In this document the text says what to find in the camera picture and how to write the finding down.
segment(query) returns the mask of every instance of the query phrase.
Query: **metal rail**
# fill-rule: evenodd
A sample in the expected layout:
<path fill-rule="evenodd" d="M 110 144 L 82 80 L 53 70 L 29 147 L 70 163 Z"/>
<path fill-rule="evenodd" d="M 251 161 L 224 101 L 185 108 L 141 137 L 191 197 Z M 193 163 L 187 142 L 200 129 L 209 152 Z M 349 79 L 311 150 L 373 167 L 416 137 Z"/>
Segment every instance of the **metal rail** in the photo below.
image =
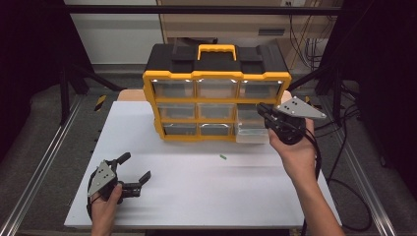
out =
<path fill-rule="evenodd" d="M 325 113 L 331 114 L 331 105 L 329 104 L 328 99 L 320 99 Z M 342 129 L 339 129 L 337 132 L 337 140 L 340 144 L 343 142 L 344 132 Z M 375 225 L 380 231 L 381 235 L 384 236 L 395 236 L 395 230 L 390 222 L 387 213 L 378 198 L 377 193 L 371 185 L 365 171 L 360 165 L 358 158 L 356 158 L 355 152 L 352 149 L 352 146 L 348 141 L 345 143 L 344 151 L 346 153 L 346 161 L 352 172 L 353 178 L 355 179 L 356 184 L 358 185 L 359 190 L 361 191 L 362 197 L 368 203 L 369 208 L 371 209 L 372 217 L 374 218 Z"/>
<path fill-rule="evenodd" d="M 205 15 L 292 15 L 339 16 L 357 12 L 340 7 L 262 6 L 148 6 L 148 5 L 47 5 L 43 9 L 71 14 L 205 14 Z"/>
<path fill-rule="evenodd" d="M 30 204 L 32 203 L 37 191 L 42 184 L 43 179 L 49 170 L 49 167 L 51 166 L 56 156 L 56 153 L 58 152 L 65 137 L 67 136 L 67 133 L 80 109 L 80 104 L 83 102 L 83 100 L 84 97 L 82 95 L 76 96 L 76 99 L 72 104 L 71 113 L 67 119 L 67 122 L 58 128 L 52 142 L 43 155 L 42 160 L 31 176 L 31 179 L 21 197 L 19 198 L 19 201 L 16 203 L 15 208 L 1 227 L 1 236 L 13 236 L 17 233 L 19 226 L 21 225 L 26 213 L 28 212 Z"/>

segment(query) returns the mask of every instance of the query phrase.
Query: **hand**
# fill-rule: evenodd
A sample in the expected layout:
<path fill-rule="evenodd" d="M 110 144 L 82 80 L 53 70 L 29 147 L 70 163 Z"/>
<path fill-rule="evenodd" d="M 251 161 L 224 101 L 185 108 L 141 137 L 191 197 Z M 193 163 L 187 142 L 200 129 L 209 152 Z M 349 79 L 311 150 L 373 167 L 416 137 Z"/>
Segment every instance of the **hand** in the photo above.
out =
<path fill-rule="evenodd" d="M 314 134 L 313 120 L 306 119 L 306 128 Z M 305 183 L 306 181 L 315 181 L 315 149 L 306 138 L 299 143 L 288 146 L 284 144 L 276 133 L 268 130 L 269 143 L 279 153 L 284 165 L 285 171 L 291 180 L 296 183 Z"/>
<path fill-rule="evenodd" d="M 110 198 L 106 202 L 98 193 L 95 193 L 91 198 L 96 201 L 91 205 L 91 218 L 92 218 L 92 236 L 108 236 L 111 235 L 111 231 L 114 226 L 114 217 L 117 209 L 117 202 L 122 196 L 122 185 L 118 184 L 114 187 Z"/>

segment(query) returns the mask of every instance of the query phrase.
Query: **white tabletop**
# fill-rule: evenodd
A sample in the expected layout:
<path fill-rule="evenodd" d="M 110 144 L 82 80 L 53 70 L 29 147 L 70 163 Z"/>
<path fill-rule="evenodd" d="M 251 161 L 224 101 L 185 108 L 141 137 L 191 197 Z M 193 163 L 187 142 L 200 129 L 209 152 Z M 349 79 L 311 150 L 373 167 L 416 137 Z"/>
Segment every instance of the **white tabletop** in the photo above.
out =
<path fill-rule="evenodd" d="M 115 101 L 65 221 L 90 228 L 86 211 L 89 177 L 103 159 L 125 152 L 120 181 L 151 178 L 139 198 L 125 199 L 115 225 L 128 228 L 288 228 L 304 215 L 279 155 L 270 145 L 230 142 L 165 142 L 153 127 L 145 101 Z M 319 184 L 340 223 L 323 174 Z"/>

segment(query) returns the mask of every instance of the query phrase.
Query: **wire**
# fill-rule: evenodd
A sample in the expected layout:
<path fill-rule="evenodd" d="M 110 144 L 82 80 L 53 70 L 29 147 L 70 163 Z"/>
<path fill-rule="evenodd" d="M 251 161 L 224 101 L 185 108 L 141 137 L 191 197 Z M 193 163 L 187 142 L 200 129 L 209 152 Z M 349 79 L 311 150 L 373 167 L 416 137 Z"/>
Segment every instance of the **wire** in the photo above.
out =
<path fill-rule="evenodd" d="M 93 201 L 91 201 L 91 204 L 93 204 L 99 198 L 101 198 L 101 195 L 99 195 L 97 198 L 95 198 Z"/>
<path fill-rule="evenodd" d="M 340 180 L 328 179 L 328 183 L 330 183 L 330 182 L 337 183 L 337 184 L 343 186 L 344 188 L 348 189 L 352 194 L 354 194 L 362 202 L 362 204 L 365 206 L 366 212 L 368 213 L 368 223 L 366 224 L 366 226 L 364 226 L 362 228 L 354 228 L 352 226 L 349 226 L 349 225 L 343 224 L 343 223 L 341 224 L 341 226 L 345 227 L 347 229 L 353 230 L 353 231 L 358 231 L 358 232 L 365 232 L 369 228 L 371 228 L 371 226 L 372 226 L 371 209 L 369 208 L 368 204 L 365 202 L 364 198 L 362 198 L 362 196 L 360 196 L 358 193 L 356 193 L 356 191 L 354 189 L 352 189 L 349 185 L 347 185 L 344 182 L 341 182 Z"/>
<path fill-rule="evenodd" d="M 365 226 L 365 227 L 363 227 L 363 228 L 354 228 L 354 227 L 351 227 L 351 226 L 349 226 L 349 225 L 346 225 L 346 224 L 343 224 L 342 223 L 342 226 L 343 227 L 345 227 L 345 228 L 347 228 L 347 229 L 350 229 L 350 230 L 353 230 L 353 231 L 358 231 L 358 232 L 364 232 L 364 231 L 366 231 L 366 230 L 368 230 L 370 227 L 371 227 L 371 225 L 372 225 L 372 216 L 371 216 L 371 210 L 370 210 L 370 208 L 369 208 L 369 206 L 368 206 L 368 204 L 365 202 L 365 200 L 354 190 L 354 189 L 352 189 L 350 186 L 348 186 L 347 184 L 345 184 L 345 183 L 343 183 L 343 182 L 341 182 L 341 181 L 339 181 L 339 180 L 337 180 L 337 179 L 334 179 L 334 178 L 332 178 L 332 176 L 333 176 L 333 174 L 334 174 L 334 170 L 335 170 L 335 168 L 336 168 L 336 166 L 337 166 L 337 164 L 338 164 L 338 162 L 340 161 L 340 158 L 341 158 L 341 153 L 343 152 L 343 150 L 344 150 L 344 146 L 345 146 L 345 144 L 346 144 L 346 140 L 347 140 L 347 126 L 346 126 L 346 117 L 347 117 L 347 114 L 348 114 L 348 110 L 349 109 L 351 109 L 352 107 L 354 107 L 354 106 L 356 106 L 356 104 L 352 104 L 352 105 L 350 105 L 349 107 L 347 107 L 346 108 L 346 110 L 344 111 L 344 115 L 343 115 L 343 117 L 345 117 L 344 119 L 343 119 L 343 132 L 344 132 L 344 138 L 343 138 L 343 142 L 342 142 L 342 144 L 341 144 L 341 147 L 340 147 L 340 149 L 339 149 L 339 152 L 338 152 L 338 154 L 337 154 L 337 157 L 336 157 L 336 160 L 334 161 L 334 164 L 333 164 L 333 166 L 332 166 L 332 168 L 331 168 L 331 171 L 330 171 L 330 174 L 329 174 L 329 176 L 326 178 L 326 181 L 327 181 L 327 183 L 329 184 L 329 182 L 330 181 L 333 181 L 333 182 L 335 182 L 335 183 L 338 183 L 339 185 L 341 185 L 341 186 L 343 186 L 343 187 L 345 187 L 346 189 L 348 189 L 350 192 L 352 192 L 356 197 L 358 197 L 359 198 L 359 200 L 364 204 L 364 206 L 365 206 L 365 208 L 366 208 L 366 211 L 367 211 L 367 213 L 368 213 L 368 223 L 367 223 L 367 225 Z"/>
<path fill-rule="evenodd" d="M 298 43 L 297 37 L 295 36 L 294 29 L 292 27 L 292 15 L 289 15 L 289 41 L 291 42 L 292 47 L 294 48 L 295 52 L 297 53 L 298 57 L 300 57 L 301 60 L 303 60 L 303 56 L 301 55 L 301 49 L 300 44 Z M 294 42 L 292 41 L 292 35 L 294 35 L 295 43 L 297 45 L 297 48 L 294 45 Z"/>
<path fill-rule="evenodd" d="M 344 115 L 343 115 L 343 116 L 344 116 L 344 117 L 346 117 L 346 113 L 347 113 L 347 111 L 348 111 L 350 108 L 354 107 L 354 106 L 356 106 L 356 104 L 353 104 L 353 105 L 350 105 L 349 107 L 347 107 L 347 108 L 346 108 L 346 110 L 344 110 Z M 330 174 L 329 174 L 329 176 L 328 176 L 328 179 L 331 179 L 331 177 L 333 176 L 333 173 L 334 173 L 334 170 L 335 170 L 335 168 L 336 168 L 336 165 L 337 165 L 337 164 L 338 164 L 338 162 L 340 161 L 341 153 L 342 153 L 342 152 L 343 152 L 343 150 L 344 150 L 344 145 L 346 144 L 346 140 L 347 140 L 346 119 L 343 119 L 343 132 L 344 132 L 343 141 L 342 141 L 342 143 L 341 143 L 341 147 L 340 147 L 340 150 L 339 150 L 339 152 L 338 152 L 338 154 L 337 154 L 336 160 L 334 161 L 333 167 L 331 168 L 331 171 L 330 171 Z"/>
<path fill-rule="evenodd" d="M 359 109 L 354 109 L 353 111 L 350 111 L 350 112 L 346 113 L 345 115 L 343 115 L 342 117 L 340 117 L 340 119 L 349 119 L 349 118 L 353 117 L 354 115 L 356 115 L 356 113 L 358 111 L 359 111 Z M 335 121 L 330 121 L 330 122 L 328 122 L 328 123 L 326 123 L 326 124 L 324 124 L 322 126 L 316 127 L 314 130 L 315 131 L 319 131 L 319 130 L 321 130 L 321 129 L 323 129 L 323 128 L 331 125 L 331 124 L 334 124 L 334 123 L 336 123 L 336 122 Z"/>
<path fill-rule="evenodd" d="M 322 138 L 322 137 L 327 136 L 327 135 L 329 135 L 329 134 L 331 134 L 331 133 L 334 133 L 334 132 L 336 132 L 336 131 L 338 131 L 338 130 L 340 130 L 340 127 L 337 127 L 337 129 L 332 130 L 332 131 L 330 131 L 330 132 L 327 132 L 327 133 L 325 133 L 325 134 L 323 134 L 323 135 L 316 136 L 316 138 L 317 138 L 317 139 L 318 139 L 318 138 Z"/>

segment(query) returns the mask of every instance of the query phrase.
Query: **plastic drawer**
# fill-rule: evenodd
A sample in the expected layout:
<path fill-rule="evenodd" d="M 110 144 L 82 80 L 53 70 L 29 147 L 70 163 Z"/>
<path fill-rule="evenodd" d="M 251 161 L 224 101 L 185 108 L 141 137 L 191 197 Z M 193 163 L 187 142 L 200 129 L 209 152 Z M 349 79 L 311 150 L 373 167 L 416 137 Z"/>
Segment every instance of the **plastic drawer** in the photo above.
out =
<path fill-rule="evenodd" d="M 276 98 L 281 81 L 242 81 L 239 89 L 241 98 Z"/>
<path fill-rule="evenodd" d="M 256 104 L 238 104 L 234 130 L 237 143 L 268 142 L 268 130 L 265 128 L 264 118 L 258 114 Z"/>
<path fill-rule="evenodd" d="M 191 123 L 163 123 L 165 135 L 187 135 L 195 136 L 197 125 Z"/>
<path fill-rule="evenodd" d="M 201 79 L 197 81 L 197 96 L 207 98 L 233 98 L 237 82 L 234 80 Z"/>
<path fill-rule="evenodd" d="M 231 134 L 231 124 L 200 124 L 202 136 L 228 136 Z"/>
<path fill-rule="evenodd" d="M 193 81 L 152 80 L 153 90 L 158 97 L 194 97 Z"/>
<path fill-rule="evenodd" d="M 194 119 L 194 103 L 158 103 L 157 108 L 162 119 Z"/>
<path fill-rule="evenodd" d="M 199 118 L 233 119 L 233 103 L 198 103 Z"/>

